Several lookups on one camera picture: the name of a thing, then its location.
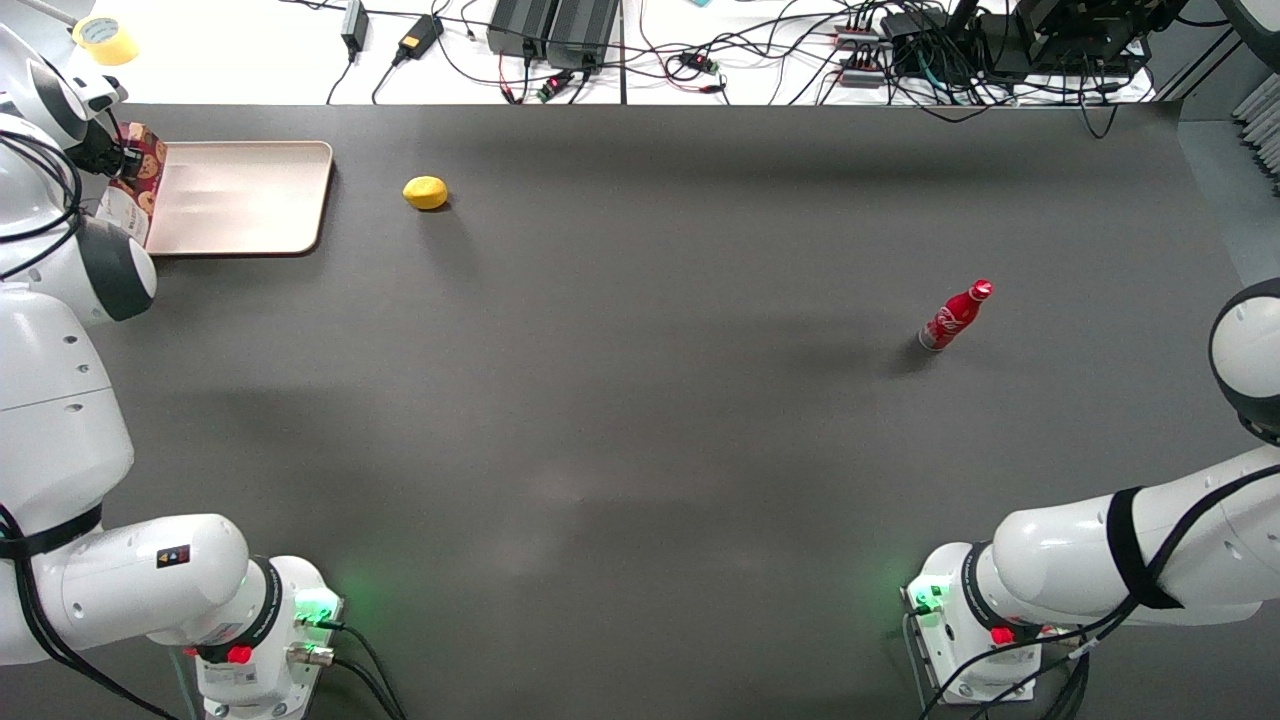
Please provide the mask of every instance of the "beige tray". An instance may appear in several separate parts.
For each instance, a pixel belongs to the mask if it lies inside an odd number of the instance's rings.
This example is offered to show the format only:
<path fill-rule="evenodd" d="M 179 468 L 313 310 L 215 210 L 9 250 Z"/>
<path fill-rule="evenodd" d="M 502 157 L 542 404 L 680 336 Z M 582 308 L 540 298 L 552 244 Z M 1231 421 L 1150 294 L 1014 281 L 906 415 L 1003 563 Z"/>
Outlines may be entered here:
<path fill-rule="evenodd" d="M 169 142 L 150 255 L 298 255 L 315 247 L 328 142 Z"/>

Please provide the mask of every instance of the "coca-cola bottle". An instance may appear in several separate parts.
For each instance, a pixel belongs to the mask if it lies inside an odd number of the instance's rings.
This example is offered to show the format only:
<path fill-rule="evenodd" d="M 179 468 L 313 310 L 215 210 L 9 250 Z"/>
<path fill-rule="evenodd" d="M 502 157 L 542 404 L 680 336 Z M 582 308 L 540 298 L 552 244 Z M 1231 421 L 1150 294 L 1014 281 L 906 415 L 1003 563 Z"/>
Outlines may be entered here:
<path fill-rule="evenodd" d="M 920 329 L 920 345 L 934 352 L 950 345 L 978 316 L 982 301 L 991 297 L 991 281 L 978 281 L 966 292 L 947 300 Z"/>

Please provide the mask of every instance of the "yellow tape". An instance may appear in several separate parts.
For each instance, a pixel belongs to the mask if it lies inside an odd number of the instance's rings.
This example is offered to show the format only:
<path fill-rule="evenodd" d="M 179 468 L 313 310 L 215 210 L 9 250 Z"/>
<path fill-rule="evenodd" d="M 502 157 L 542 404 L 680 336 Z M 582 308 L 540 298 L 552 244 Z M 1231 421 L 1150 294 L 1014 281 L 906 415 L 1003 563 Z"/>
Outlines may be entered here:
<path fill-rule="evenodd" d="M 120 20 L 106 15 L 91 15 L 76 23 L 72 40 L 100 65 L 123 65 L 138 56 L 138 45 Z"/>

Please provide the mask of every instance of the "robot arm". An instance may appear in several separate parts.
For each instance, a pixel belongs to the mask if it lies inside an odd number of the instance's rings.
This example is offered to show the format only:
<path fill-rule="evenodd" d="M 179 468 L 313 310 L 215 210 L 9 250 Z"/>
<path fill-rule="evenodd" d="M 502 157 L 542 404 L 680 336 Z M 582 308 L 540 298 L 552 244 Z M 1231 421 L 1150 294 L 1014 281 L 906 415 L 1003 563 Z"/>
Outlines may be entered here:
<path fill-rule="evenodd" d="M 989 543 L 948 543 L 929 555 L 904 593 L 945 702 L 1004 697 L 1039 667 L 1039 646 L 1027 641 L 1094 623 L 1130 600 L 1139 606 L 1128 623 L 1207 625 L 1248 619 L 1280 597 L 1276 357 L 1280 279 L 1228 301 L 1210 340 L 1220 389 L 1268 445 L 1153 488 L 1021 510 Z M 1199 505 L 1207 511 L 1153 575 L 1157 552 Z M 1000 646 L 1009 652 L 975 661 Z M 952 676 L 954 684 L 941 682 Z M 1015 700 L 1030 700 L 1033 685 Z"/>
<path fill-rule="evenodd" d="M 52 137 L 0 113 L 0 281 L 61 300 L 84 325 L 151 306 L 151 259 L 123 229 L 81 214 L 79 176 Z"/>
<path fill-rule="evenodd" d="M 79 214 L 79 177 L 47 133 L 0 113 L 0 666 L 55 656 L 161 712 L 78 657 L 148 635 L 197 662 L 205 710 L 297 719 L 332 659 L 338 597 L 298 557 L 253 557 L 220 515 L 104 532 L 133 445 L 86 325 L 145 311 L 155 269 Z"/>
<path fill-rule="evenodd" d="M 35 124 L 87 173 L 115 174 L 124 160 L 110 109 L 128 92 L 110 76 L 68 81 L 17 33 L 0 24 L 0 113 Z M 108 117 L 111 127 L 102 122 Z"/>

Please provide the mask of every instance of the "yellow lemon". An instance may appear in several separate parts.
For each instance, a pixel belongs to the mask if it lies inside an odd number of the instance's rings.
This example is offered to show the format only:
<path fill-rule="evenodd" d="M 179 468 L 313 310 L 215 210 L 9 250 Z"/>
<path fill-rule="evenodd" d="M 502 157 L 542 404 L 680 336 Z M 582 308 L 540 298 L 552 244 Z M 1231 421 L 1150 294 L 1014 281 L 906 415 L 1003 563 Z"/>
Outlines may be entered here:
<path fill-rule="evenodd" d="M 449 199 L 449 188 L 440 178 L 420 176 L 404 186 L 404 200 L 419 210 L 435 210 Z"/>

